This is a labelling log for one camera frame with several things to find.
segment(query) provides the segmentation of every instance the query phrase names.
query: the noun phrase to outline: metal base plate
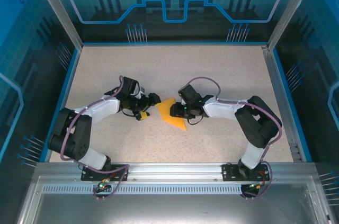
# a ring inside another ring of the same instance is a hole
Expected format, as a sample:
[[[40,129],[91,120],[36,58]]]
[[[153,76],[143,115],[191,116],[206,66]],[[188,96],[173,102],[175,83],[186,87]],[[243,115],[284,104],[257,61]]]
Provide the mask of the metal base plate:
[[[112,165],[112,170],[115,170],[119,167],[123,167],[124,165]],[[124,169],[119,171],[117,175],[113,178],[111,178],[111,182],[118,182],[121,178],[121,176],[124,173]],[[83,172],[81,174],[81,181],[102,181],[103,179],[107,178],[109,174],[98,174],[86,167],[83,168]],[[127,181],[128,173],[125,175],[125,177],[122,179],[122,181]]]
[[[259,171],[265,172],[265,181],[270,180],[270,175],[268,172],[268,167],[264,164],[259,164],[255,169],[254,173],[249,176],[248,179],[244,179],[243,176],[239,173],[239,168],[237,164],[226,164],[221,166],[222,170],[222,179],[224,182],[241,182],[241,181],[252,181],[260,182],[263,180],[263,176]]]

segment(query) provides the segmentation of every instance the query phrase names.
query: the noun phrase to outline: speckled tabletop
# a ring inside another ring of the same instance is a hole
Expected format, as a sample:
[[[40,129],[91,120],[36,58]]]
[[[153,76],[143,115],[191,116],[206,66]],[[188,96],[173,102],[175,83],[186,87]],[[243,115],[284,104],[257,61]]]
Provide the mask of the speckled tabletop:
[[[260,96],[278,115],[269,73],[261,47],[237,46],[141,46],[84,47],[66,106],[82,107],[119,85],[119,75],[138,80],[146,94],[162,100],[174,97],[191,78],[207,76],[222,89],[221,98],[246,100]],[[202,96],[216,94],[206,80],[192,83]],[[143,121],[122,113],[107,117],[92,127],[91,146],[113,162],[221,163],[237,162],[247,140],[237,121],[203,119],[183,131],[164,122],[158,109]],[[291,162],[286,134],[269,150],[270,162]],[[52,153],[51,162],[59,162]]]

